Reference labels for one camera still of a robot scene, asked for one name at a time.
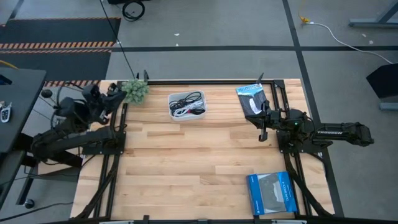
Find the blue box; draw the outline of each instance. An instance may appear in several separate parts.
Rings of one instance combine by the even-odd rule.
[[[253,174],[246,179],[253,215],[297,211],[292,184],[286,171]]]

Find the wooden table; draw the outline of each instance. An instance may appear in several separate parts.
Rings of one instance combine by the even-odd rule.
[[[290,107],[308,111],[301,81],[284,81]],[[101,90],[111,82],[115,81],[102,81]],[[252,218],[245,176],[282,171],[285,164],[275,131],[269,131],[266,142],[259,142],[260,130],[245,120],[235,90],[239,86],[243,85],[151,85],[143,105],[129,105],[112,220],[142,220],[144,215],[151,220]],[[167,96],[193,90],[205,92],[206,117],[172,121]],[[273,107],[270,86],[264,85],[264,92]],[[307,187],[333,213],[323,164],[306,154],[301,160]],[[71,217],[96,192],[102,161],[103,156],[96,156],[80,172]],[[105,192],[102,215],[107,198]],[[292,217],[293,213],[276,213],[261,218]]]

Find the clear plastic container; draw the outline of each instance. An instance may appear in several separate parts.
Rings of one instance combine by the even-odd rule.
[[[203,101],[202,108],[205,109],[205,112],[202,113],[202,114],[199,114],[199,115],[187,113],[187,114],[184,114],[184,115],[179,116],[179,117],[174,117],[172,115],[172,111],[170,110],[170,107],[169,107],[169,115],[172,117],[172,119],[174,121],[188,121],[188,120],[191,120],[191,119],[202,119],[202,118],[204,118],[206,116],[207,104],[206,104],[205,93],[203,91],[201,91],[201,90],[196,90],[196,91],[200,92],[200,94],[201,94],[201,100]],[[196,92],[196,91],[189,91],[189,92],[186,92],[186,93],[173,93],[173,94],[170,94],[169,95],[169,105],[170,105],[171,101],[184,99],[189,94],[191,94],[193,92]]]

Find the chair wheel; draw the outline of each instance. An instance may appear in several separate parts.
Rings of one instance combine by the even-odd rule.
[[[26,199],[25,203],[24,203],[24,207],[26,209],[31,209],[35,206],[35,202],[32,199]]]

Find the product box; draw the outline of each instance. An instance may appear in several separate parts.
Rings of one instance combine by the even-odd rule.
[[[259,114],[261,105],[266,100],[262,85],[252,84],[236,89],[245,116]]]
[[[246,177],[253,215],[296,212],[296,201],[289,174],[253,174]]]

